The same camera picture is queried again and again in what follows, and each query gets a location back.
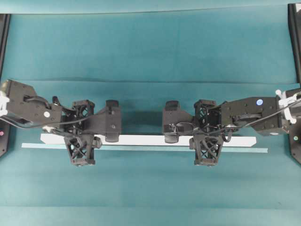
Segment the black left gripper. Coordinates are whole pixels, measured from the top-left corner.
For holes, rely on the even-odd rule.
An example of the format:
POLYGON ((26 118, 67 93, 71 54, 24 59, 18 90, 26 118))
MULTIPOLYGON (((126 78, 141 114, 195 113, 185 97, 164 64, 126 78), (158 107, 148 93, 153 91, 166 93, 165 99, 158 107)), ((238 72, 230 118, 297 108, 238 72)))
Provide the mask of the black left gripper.
POLYGON ((71 108, 61 105, 58 97, 53 97, 53 104, 62 107, 61 122, 53 126, 53 134, 63 136, 66 149, 74 166, 95 165, 93 136, 83 134, 96 134, 94 132, 94 107, 89 100, 75 101, 71 108))

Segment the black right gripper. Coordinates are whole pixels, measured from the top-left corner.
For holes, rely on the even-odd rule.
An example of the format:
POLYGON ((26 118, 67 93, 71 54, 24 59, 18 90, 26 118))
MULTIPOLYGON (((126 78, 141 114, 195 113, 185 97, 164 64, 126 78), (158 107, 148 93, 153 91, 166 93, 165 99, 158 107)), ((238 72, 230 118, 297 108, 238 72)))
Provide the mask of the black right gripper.
POLYGON ((190 149, 195 150, 194 165, 215 166, 222 143, 229 142, 233 134, 233 104, 217 105, 213 100, 200 99, 194 104, 190 149))

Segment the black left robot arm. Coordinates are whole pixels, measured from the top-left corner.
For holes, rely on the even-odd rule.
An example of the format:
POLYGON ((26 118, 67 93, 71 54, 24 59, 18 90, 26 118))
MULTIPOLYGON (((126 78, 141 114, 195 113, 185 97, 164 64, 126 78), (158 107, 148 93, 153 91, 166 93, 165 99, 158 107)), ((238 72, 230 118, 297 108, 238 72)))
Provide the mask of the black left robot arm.
POLYGON ((95 114, 94 107, 93 102, 81 100, 68 108, 56 96, 49 102, 32 86, 14 80, 6 80, 0 87, 1 120, 22 129, 41 128, 62 136, 75 166, 94 165, 94 149, 101 146, 95 134, 104 132, 105 110, 95 114))

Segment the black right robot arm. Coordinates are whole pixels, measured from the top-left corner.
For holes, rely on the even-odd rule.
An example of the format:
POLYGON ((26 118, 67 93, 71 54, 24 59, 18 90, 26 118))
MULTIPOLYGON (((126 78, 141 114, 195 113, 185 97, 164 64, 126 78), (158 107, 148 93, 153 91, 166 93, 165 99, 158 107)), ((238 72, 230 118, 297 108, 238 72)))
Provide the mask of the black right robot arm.
POLYGON ((189 136, 195 165, 214 166, 222 148, 244 128, 261 136, 289 134, 301 120, 301 88, 289 30, 294 4, 193 12, 180 22, 182 95, 162 111, 165 142, 189 136))

